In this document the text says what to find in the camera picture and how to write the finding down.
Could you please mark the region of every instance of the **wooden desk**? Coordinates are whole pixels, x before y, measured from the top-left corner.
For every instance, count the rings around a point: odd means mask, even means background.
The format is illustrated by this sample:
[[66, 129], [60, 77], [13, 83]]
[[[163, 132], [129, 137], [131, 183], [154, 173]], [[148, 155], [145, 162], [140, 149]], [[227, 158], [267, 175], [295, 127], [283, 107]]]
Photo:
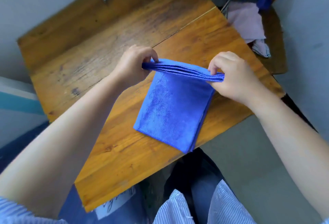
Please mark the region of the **wooden desk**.
[[[77, 0], [18, 43], [50, 121], [107, 76], [134, 43], [154, 47], [162, 58], [202, 67], [208, 67], [220, 51], [236, 52], [270, 90], [283, 96], [278, 83], [210, 0]], [[133, 129], [153, 76], [118, 98], [75, 181], [87, 211], [183, 155]], [[196, 145], [250, 114], [245, 106], [216, 94]]]

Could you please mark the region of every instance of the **microfiber towel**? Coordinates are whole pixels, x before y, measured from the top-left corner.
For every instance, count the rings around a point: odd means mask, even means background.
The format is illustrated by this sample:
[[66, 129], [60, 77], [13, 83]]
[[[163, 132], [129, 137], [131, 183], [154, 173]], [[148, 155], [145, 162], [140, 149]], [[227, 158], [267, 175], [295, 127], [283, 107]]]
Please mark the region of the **microfiber towel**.
[[224, 74], [165, 59], [142, 68], [157, 72], [134, 129], [183, 153], [192, 151], [215, 91], [206, 81], [222, 82]]

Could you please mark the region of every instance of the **blue striped shirt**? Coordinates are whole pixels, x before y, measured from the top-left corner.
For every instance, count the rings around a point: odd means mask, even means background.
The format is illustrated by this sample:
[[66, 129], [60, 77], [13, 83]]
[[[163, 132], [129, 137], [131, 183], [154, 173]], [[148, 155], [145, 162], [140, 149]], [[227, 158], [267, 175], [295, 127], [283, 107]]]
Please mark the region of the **blue striped shirt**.
[[[174, 190], [160, 207], [155, 224], [193, 224], [193, 218], [182, 193]], [[245, 207], [222, 180], [212, 196], [208, 214], [209, 224], [255, 223]], [[67, 224], [65, 220], [35, 217], [24, 206], [0, 197], [0, 224]]]

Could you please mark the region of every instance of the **concrete floor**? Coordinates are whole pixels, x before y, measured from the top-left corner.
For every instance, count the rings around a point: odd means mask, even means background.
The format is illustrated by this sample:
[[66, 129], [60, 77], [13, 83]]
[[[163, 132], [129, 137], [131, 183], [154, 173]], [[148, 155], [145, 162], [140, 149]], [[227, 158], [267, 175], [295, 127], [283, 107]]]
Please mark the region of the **concrete floor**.
[[[291, 180], [255, 116], [201, 147], [216, 163], [237, 198], [258, 224], [321, 223], [319, 214]], [[173, 165], [142, 182], [147, 212], [155, 216]]]

